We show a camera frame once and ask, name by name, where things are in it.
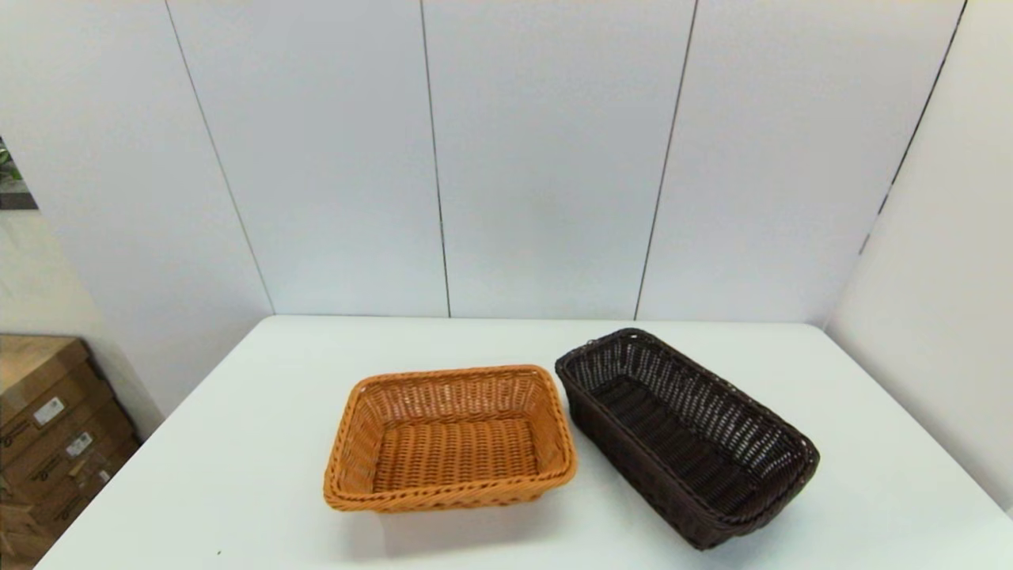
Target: wicker basket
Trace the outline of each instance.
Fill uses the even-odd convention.
[[[338,510],[508,505],[575,472],[559,394],[543,369],[385,375],[353,391],[323,495]]]
[[[795,428],[643,331],[592,341],[556,373],[577,427],[700,550],[767,524],[820,462]]]

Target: white table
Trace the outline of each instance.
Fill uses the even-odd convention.
[[[508,363],[553,371],[567,350],[630,325],[267,319],[37,569],[1013,568],[1013,521],[804,325],[635,324],[771,407],[823,455],[770,525],[716,550],[693,550],[575,429],[576,477],[534,503],[396,515],[324,504],[324,465],[359,380]]]

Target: white wall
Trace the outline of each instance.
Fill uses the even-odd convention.
[[[81,337],[147,437],[164,417],[37,211],[0,212],[0,332]]]
[[[962,0],[700,0],[638,319],[823,324]]]
[[[163,413],[271,314],[161,0],[8,0],[0,132]]]
[[[424,6],[451,315],[631,319],[693,1]]]
[[[968,3],[918,135],[828,327],[1008,509],[1011,30],[1013,2]]]
[[[169,6],[275,309],[447,317],[418,2]]]

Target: label on box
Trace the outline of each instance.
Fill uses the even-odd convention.
[[[42,408],[35,410],[35,421],[38,422],[40,426],[45,426],[50,420],[56,418],[60,412],[63,412],[66,408],[67,407],[64,406],[60,398],[55,397],[53,400],[43,404]]]
[[[80,456],[85,450],[88,449],[88,445],[91,445],[91,434],[86,431],[82,431],[81,435],[77,436],[77,438],[67,446],[67,455],[71,458]]]

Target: panel seam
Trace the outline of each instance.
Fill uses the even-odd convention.
[[[425,35],[425,6],[423,0],[418,0],[418,13],[422,22],[422,57],[425,60],[425,89],[430,97],[430,131],[433,135],[433,169],[437,181],[437,214],[440,216],[440,248],[444,261],[444,291],[447,293],[447,319],[451,319],[450,310],[450,273],[447,270],[447,238],[443,225],[443,198],[440,195],[440,158],[437,156],[437,118],[433,111],[433,80],[430,78],[430,47]]]
[[[229,175],[225,173],[225,165],[222,163],[222,157],[218,153],[218,145],[215,144],[215,137],[211,134],[211,125],[208,124],[208,116],[204,112],[204,104],[201,103],[201,96],[197,92],[197,84],[193,82],[193,75],[190,73],[189,62],[186,61],[186,53],[183,51],[182,42],[179,40],[179,31],[176,30],[176,22],[172,17],[172,9],[169,8],[169,0],[162,0],[162,3],[165,4],[165,11],[169,14],[169,24],[172,25],[172,34],[175,36],[176,46],[179,48],[179,57],[183,60],[183,69],[186,70],[186,78],[189,80],[190,89],[193,91],[193,99],[197,101],[198,110],[201,111],[201,120],[204,121],[204,129],[208,133],[211,149],[215,153],[215,161],[218,162],[218,169],[222,172],[222,179],[225,181],[225,189],[229,193],[229,200],[232,202],[232,209],[236,213],[236,219],[239,221],[239,228],[243,232],[243,239],[246,240],[246,247],[249,249],[250,257],[253,259],[253,266],[256,268],[257,276],[260,278],[260,287],[263,289],[264,297],[267,298],[270,314],[278,315],[278,312],[275,310],[275,302],[270,298],[270,291],[267,290],[267,281],[263,277],[263,270],[260,268],[260,261],[256,258],[256,252],[253,250],[253,243],[250,241],[249,232],[246,231],[246,224],[243,222],[242,214],[239,213],[239,205],[236,202],[236,196],[232,192]]]
[[[929,102],[932,100],[933,93],[936,92],[936,85],[939,83],[939,78],[943,74],[943,67],[946,66],[946,60],[949,58],[950,50],[953,48],[953,40],[956,39],[956,32],[960,28],[960,21],[963,19],[963,12],[967,9],[967,0],[963,0],[963,4],[960,6],[960,13],[956,16],[956,22],[953,24],[953,31],[950,33],[949,44],[946,45],[946,51],[943,52],[943,59],[939,62],[939,69],[936,70],[936,77],[932,80],[932,86],[929,87],[929,95],[925,97],[925,104],[922,105],[922,112],[918,115],[918,120],[915,123],[915,129],[911,132],[911,138],[908,139],[908,145],[904,148],[904,154],[901,155],[901,162],[897,165],[897,170],[893,171],[893,178],[889,182],[889,187],[886,188],[886,194],[883,195],[883,200],[879,202],[879,210],[876,212],[876,217],[872,220],[872,226],[869,227],[869,232],[865,234],[865,238],[862,240],[862,245],[858,248],[858,256],[862,256],[865,252],[865,247],[868,246],[869,241],[872,238],[872,232],[875,231],[876,223],[879,221],[879,215],[882,214],[883,208],[886,207],[886,199],[889,198],[889,194],[893,191],[893,184],[897,182],[898,176],[901,175],[901,169],[904,167],[904,162],[908,159],[908,152],[911,150],[912,144],[915,142],[915,137],[918,136],[918,129],[922,126],[922,118],[925,117],[925,112],[929,108]],[[854,276],[855,269],[852,268],[851,274],[848,275],[848,282]],[[844,301],[844,296],[847,295],[848,282],[845,282],[844,289],[838,294],[838,298],[833,308],[827,317],[824,318],[823,327],[821,330],[824,332],[830,327],[831,322],[834,320],[834,315],[837,314],[838,308],[841,307],[841,303]]]
[[[676,118],[679,116],[679,101],[683,98],[683,85],[686,84],[686,68],[690,61],[690,47],[693,45],[693,28],[696,26],[697,8],[700,0],[693,2],[693,15],[690,18],[690,31],[686,37],[686,53],[683,54],[683,69],[679,73],[679,88],[676,90],[676,105],[672,109],[672,126],[669,128],[669,143],[665,147],[665,161],[661,163],[661,179],[657,183],[657,195],[654,197],[654,215],[650,220],[650,234],[647,237],[647,250],[643,257],[643,269],[640,271],[640,287],[637,289],[636,306],[633,309],[633,321],[640,315],[640,300],[643,298],[643,282],[647,277],[647,261],[650,259],[650,245],[654,241],[654,226],[657,225],[657,210],[661,205],[661,190],[665,188],[665,175],[669,169],[669,153],[672,152],[672,139],[676,133]]]

